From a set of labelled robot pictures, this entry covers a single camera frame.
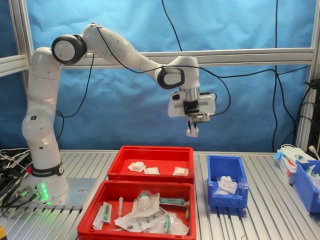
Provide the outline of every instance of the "blue plastic bin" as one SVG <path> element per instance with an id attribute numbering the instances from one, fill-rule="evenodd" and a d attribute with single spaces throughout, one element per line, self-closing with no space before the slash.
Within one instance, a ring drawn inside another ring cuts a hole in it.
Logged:
<path id="1" fill-rule="evenodd" d="M 309 163 L 301 164 L 296 161 L 297 168 L 294 187 L 307 211 L 309 213 L 320 213 L 320 200 L 318 200 L 319 191 L 306 174 L 306 169 L 312 165 L 315 165 L 312 171 L 316 174 L 320 174 L 320 161 L 309 160 L 308 162 Z"/>
<path id="2" fill-rule="evenodd" d="M 248 182 L 240 156 L 208 155 L 208 204 L 230 208 L 247 207 Z M 236 180 L 238 188 L 235 195 L 215 194 L 218 189 L 217 178 L 230 176 Z"/>

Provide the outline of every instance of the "aluminum frame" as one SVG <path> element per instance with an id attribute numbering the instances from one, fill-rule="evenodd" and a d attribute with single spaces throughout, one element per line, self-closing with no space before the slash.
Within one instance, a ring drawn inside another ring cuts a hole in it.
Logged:
<path id="1" fill-rule="evenodd" d="M 11 19 L 14 28 L 15 40 L 19 55 L 24 55 L 30 67 L 34 46 L 28 17 L 26 0 L 8 0 Z M 198 59 L 202 67 L 227 67 L 227 66 L 258 66 L 258 65 L 310 65 L 308 69 L 307 82 L 320 77 L 319 34 L 320 34 L 320 0 L 316 0 L 314 27 L 311 47 L 307 48 L 264 48 L 264 49 L 231 49 L 231 50 L 206 50 L 206 51 L 171 51 L 171 52 L 143 52 L 142 54 L 158 63 L 167 64 L 177 56 L 192 56 Z M 73 66 L 65 66 L 65 69 L 88 69 L 91 65 L 92 54 Z M 96 69 L 119 69 L 122 66 L 107 62 L 102 58 L 96 58 L 93 63 Z M 28 87 L 27 69 L 19 68 L 22 71 L 24 88 Z M 308 102 L 315 102 L 316 93 L 309 92 L 306 99 Z M 308 118 L 312 117 L 313 105 L 306 104 L 302 114 Z M 303 118 L 298 127 L 296 144 L 303 150 L 307 149 L 311 123 Z"/>
<path id="2" fill-rule="evenodd" d="M 0 77 L 29 69 L 25 55 L 0 58 Z"/>

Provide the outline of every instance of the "green led light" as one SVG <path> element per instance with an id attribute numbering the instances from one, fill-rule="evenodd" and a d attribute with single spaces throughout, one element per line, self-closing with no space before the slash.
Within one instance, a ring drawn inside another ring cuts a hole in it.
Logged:
<path id="1" fill-rule="evenodd" d="M 46 200 L 46 199 L 48 199 L 48 198 L 49 198 L 49 195 L 48 195 L 48 193 L 47 193 L 47 189 L 46 189 L 46 185 L 45 185 L 44 183 L 41 183 L 41 186 L 42 186 L 42 191 L 43 191 L 44 196 L 45 196 L 45 198 L 44 198 L 44 199 L 42 199 L 42 200 Z"/>

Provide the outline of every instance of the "red plastic bin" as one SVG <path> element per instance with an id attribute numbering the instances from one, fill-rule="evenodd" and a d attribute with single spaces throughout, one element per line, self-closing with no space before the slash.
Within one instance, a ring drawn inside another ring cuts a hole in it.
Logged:
<path id="1" fill-rule="evenodd" d="M 158 168 L 160 175 L 130 171 L 134 162 Z M 189 169 L 188 176 L 173 176 L 175 167 Z M 194 157 L 191 147 L 123 146 L 108 171 L 109 180 L 138 182 L 194 183 Z"/>
<path id="2" fill-rule="evenodd" d="M 160 193 L 162 198 L 184 198 L 189 201 L 189 220 L 186 220 L 185 206 L 161 205 L 168 212 L 179 215 L 183 223 L 189 227 L 186 236 L 171 234 L 155 234 L 145 232 L 114 231 L 120 227 L 115 225 L 118 218 L 119 198 L 123 197 L 122 216 L 132 211 L 133 201 L 141 191 L 148 190 L 153 194 Z M 101 230 L 94 230 L 92 223 L 103 202 L 112 205 L 111 223 L 103 224 Z M 103 181 L 84 213 L 78 227 L 79 240 L 196 240 L 195 190 L 189 183 L 171 182 L 137 182 L 137 181 Z"/>

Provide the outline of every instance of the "clear plastic bag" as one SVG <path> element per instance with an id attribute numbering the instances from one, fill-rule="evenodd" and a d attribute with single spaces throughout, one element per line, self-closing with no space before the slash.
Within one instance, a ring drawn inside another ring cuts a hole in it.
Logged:
<path id="1" fill-rule="evenodd" d="M 318 189 L 318 191 L 320 192 L 320 180 L 317 179 L 315 176 L 309 176 L 311 182 L 313 183 L 313 185 Z"/>
<path id="2" fill-rule="evenodd" d="M 129 232 L 140 233 L 147 228 L 151 228 L 158 219 L 161 219 L 167 212 L 160 207 L 160 210 L 151 216 L 134 217 L 131 213 L 114 221 L 115 225 L 128 230 Z"/>
<path id="3" fill-rule="evenodd" d="M 152 234 L 171 234 L 185 236 L 189 232 L 189 228 L 184 225 L 182 220 L 172 212 L 167 212 L 156 220 L 152 227 L 146 231 Z"/>
<path id="4" fill-rule="evenodd" d="M 316 179 L 320 180 L 320 174 L 319 173 L 315 173 L 315 172 L 312 172 L 311 173 L 311 176 L 315 177 Z"/>
<path id="5" fill-rule="evenodd" d="M 308 175 L 308 177 L 310 177 L 312 170 L 314 169 L 315 166 L 316 165 L 312 165 L 305 170 L 305 173 Z"/>
<path id="6" fill-rule="evenodd" d="M 152 194 L 147 190 L 143 190 L 134 200 L 132 207 L 132 217 L 149 217 L 160 210 L 159 208 L 160 194 Z"/>

